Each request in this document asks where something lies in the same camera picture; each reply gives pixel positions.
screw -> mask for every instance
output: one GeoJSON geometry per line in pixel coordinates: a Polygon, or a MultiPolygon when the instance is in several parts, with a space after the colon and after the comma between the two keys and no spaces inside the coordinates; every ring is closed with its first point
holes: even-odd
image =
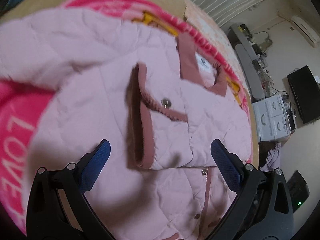
{"type": "Polygon", "coordinates": [[[248,170],[248,171],[253,171],[253,166],[251,164],[247,164],[245,166],[245,168],[248,170]]]}
{"type": "Polygon", "coordinates": [[[41,167],[41,168],[38,169],[38,173],[39,174],[42,174],[44,172],[45,172],[45,168],[44,167],[41,167]]]}
{"type": "Polygon", "coordinates": [[[71,170],[73,170],[75,167],[76,167],[76,164],[75,164],[75,163],[69,163],[68,166],[67,166],[67,169],[71,171],[71,170]]]}
{"type": "Polygon", "coordinates": [[[276,174],[278,174],[278,175],[282,175],[281,169],[275,169],[275,172],[276,172],[276,174]]]}

clothing label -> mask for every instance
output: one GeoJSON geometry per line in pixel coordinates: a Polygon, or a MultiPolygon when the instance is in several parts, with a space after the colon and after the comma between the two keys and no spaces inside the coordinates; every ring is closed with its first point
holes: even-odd
{"type": "Polygon", "coordinates": [[[212,72],[212,65],[209,61],[207,61],[204,57],[202,57],[199,53],[196,52],[196,60],[198,63],[199,70],[205,71],[207,73],[212,72]]]}

white cabinet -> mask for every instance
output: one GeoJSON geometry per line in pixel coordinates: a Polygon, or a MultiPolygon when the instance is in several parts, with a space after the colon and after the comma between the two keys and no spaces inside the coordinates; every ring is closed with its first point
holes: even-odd
{"type": "Polygon", "coordinates": [[[253,103],[258,141],[274,141],[290,135],[287,112],[281,95],[253,103]]]}

drawer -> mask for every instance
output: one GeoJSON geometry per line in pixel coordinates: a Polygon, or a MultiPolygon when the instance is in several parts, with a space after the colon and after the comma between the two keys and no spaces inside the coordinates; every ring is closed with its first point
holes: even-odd
{"type": "Polygon", "coordinates": [[[272,117],[270,119],[272,129],[274,131],[275,139],[287,137],[290,133],[289,126],[285,120],[284,114],[272,117]]]}
{"type": "Polygon", "coordinates": [[[265,100],[270,117],[283,114],[281,95],[276,95],[265,100]]]}
{"type": "Polygon", "coordinates": [[[274,140],[274,132],[271,128],[270,119],[266,107],[261,104],[253,105],[256,124],[260,134],[260,141],[274,140]]]}

pink jacket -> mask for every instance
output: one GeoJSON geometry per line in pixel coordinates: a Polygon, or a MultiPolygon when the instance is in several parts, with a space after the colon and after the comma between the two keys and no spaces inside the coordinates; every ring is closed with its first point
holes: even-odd
{"type": "Polygon", "coordinates": [[[39,167],[62,169],[108,139],[111,156],[86,198],[117,239],[213,230],[234,194],[216,167],[203,175],[215,166],[210,143],[220,138],[246,160],[251,129],[219,65],[188,36],[177,51],[161,30],[61,8],[4,24],[0,36],[1,79],[56,91],[28,147],[25,207],[39,167]]]}

